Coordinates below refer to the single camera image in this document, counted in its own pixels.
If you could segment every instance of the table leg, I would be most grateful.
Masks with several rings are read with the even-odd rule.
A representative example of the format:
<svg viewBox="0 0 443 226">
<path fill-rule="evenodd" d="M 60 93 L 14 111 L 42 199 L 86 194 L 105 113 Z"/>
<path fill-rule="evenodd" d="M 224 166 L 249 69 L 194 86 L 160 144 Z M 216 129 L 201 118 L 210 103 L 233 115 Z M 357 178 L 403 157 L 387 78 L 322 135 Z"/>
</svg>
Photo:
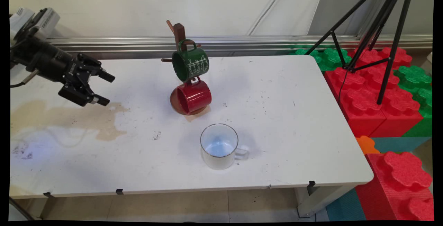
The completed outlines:
<svg viewBox="0 0 443 226">
<path fill-rule="evenodd" d="M 355 185 L 322 186 L 315 189 L 310 196 L 306 196 L 306 188 L 296 188 L 297 199 L 300 198 L 297 206 L 299 216 L 301 218 L 313 216 L 354 187 Z"/>
</svg>

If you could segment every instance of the orange foam block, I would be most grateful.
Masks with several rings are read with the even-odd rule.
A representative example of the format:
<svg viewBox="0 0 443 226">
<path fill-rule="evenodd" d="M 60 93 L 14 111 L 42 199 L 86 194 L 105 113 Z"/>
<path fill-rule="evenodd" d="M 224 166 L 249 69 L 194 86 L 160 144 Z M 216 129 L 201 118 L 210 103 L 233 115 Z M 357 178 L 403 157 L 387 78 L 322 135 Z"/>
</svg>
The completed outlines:
<svg viewBox="0 0 443 226">
<path fill-rule="evenodd" d="M 361 150 L 363 151 L 363 154 L 368 153 L 380 153 L 377 149 L 375 149 L 375 141 L 373 141 L 368 136 L 361 136 L 360 138 L 356 138 L 357 142 L 359 143 L 359 146 Z"/>
</svg>

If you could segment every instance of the mug rim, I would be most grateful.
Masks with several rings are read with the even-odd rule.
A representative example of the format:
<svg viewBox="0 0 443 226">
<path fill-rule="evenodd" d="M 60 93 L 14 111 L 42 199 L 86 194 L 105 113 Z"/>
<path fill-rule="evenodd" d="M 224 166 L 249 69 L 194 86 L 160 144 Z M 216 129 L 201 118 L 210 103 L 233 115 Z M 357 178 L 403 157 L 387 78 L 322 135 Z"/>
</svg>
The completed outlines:
<svg viewBox="0 0 443 226">
<path fill-rule="evenodd" d="M 235 136 L 237 136 L 237 144 L 235 145 L 234 150 L 232 150 L 232 152 L 230 152 L 229 154 L 226 154 L 225 156 L 214 156 L 214 155 L 210 154 L 209 152 L 207 152 L 206 149 L 205 149 L 205 148 L 203 147 L 203 145 L 201 144 L 201 137 L 203 136 L 204 131 L 205 131 L 207 128 L 213 126 L 213 125 L 225 125 L 225 126 L 231 128 L 231 129 L 234 131 Z M 201 135 L 200 135 L 200 146 L 201 146 L 201 148 L 205 151 L 205 153 L 207 153 L 208 155 L 210 155 L 210 156 L 212 156 L 212 157 L 215 157 L 215 158 L 224 158 L 224 157 L 227 157 L 227 156 L 231 155 L 231 154 L 235 151 L 235 149 L 237 149 L 237 147 L 238 147 L 238 134 L 237 134 L 237 132 L 235 131 L 235 129 L 232 128 L 230 125 L 226 125 L 225 123 L 214 123 L 214 124 L 211 124 L 211 125 L 207 126 L 207 127 L 201 132 Z"/>
</svg>

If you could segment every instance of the white wall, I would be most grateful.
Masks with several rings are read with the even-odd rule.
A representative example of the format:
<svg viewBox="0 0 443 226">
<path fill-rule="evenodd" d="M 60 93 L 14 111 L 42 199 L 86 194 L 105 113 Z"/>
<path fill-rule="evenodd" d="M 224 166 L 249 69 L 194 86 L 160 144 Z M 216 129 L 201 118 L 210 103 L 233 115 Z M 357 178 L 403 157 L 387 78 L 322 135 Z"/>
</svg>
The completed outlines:
<svg viewBox="0 0 443 226">
<path fill-rule="evenodd" d="M 60 21 L 52 37 L 171 36 L 180 22 L 189 36 L 248 35 L 272 0 L 9 0 L 9 13 L 24 6 L 52 7 Z M 277 0 L 253 35 L 306 35 L 318 0 Z"/>
</svg>

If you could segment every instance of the cable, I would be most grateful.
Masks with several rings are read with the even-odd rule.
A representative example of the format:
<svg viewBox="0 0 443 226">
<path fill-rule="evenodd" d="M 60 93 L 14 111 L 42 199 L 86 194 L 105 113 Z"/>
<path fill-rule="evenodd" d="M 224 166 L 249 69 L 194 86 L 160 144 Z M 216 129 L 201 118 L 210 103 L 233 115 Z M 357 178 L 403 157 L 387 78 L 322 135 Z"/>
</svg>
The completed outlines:
<svg viewBox="0 0 443 226">
<path fill-rule="evenodd" d="M 342 86 L 340 87 L 340 91 L 338 92 L 338 104 L 339 105 L 340 105 L 340 95 L 342 95 L 342 88 L 343 88 L 343 85 L 345 85 L 346 76 L 348 75 L 348 72 L 349 72 L 349 68 L 346 70 L 345 78 L 343 78 Z"/>
<path fill-rule="evenodd" d="M 274 4 L 276 0 L 273 0 L 271 5 L 266 9 L 266 11 L 263 13 L 263 15 L 261 15 L 261 17 L 258 19 L 258 22 L 255 24 L 255 26 L 252 28 L 251 32 L 249 35 L 252 35 L 252 32 L 254 32 L 255 28 L 257 27 L 258 24 L 260 24 L 261 19 L 264 17 L 264 15 L 266 15 L 266 13 L 268 12 L 268 10 L 272 7 L 272 5 Z"/>
<path fill-rule="evenodd" d="M 19 83 L 19 84 L 14 84 L 14 85 L 11 85 L 11 89 L 12 89 L 12 88 L 19 87 L 19 86 L 23 86 L 23 85 L 25 85 L 24 82 L 21 82 L 21 83 Z"/>
</svg>

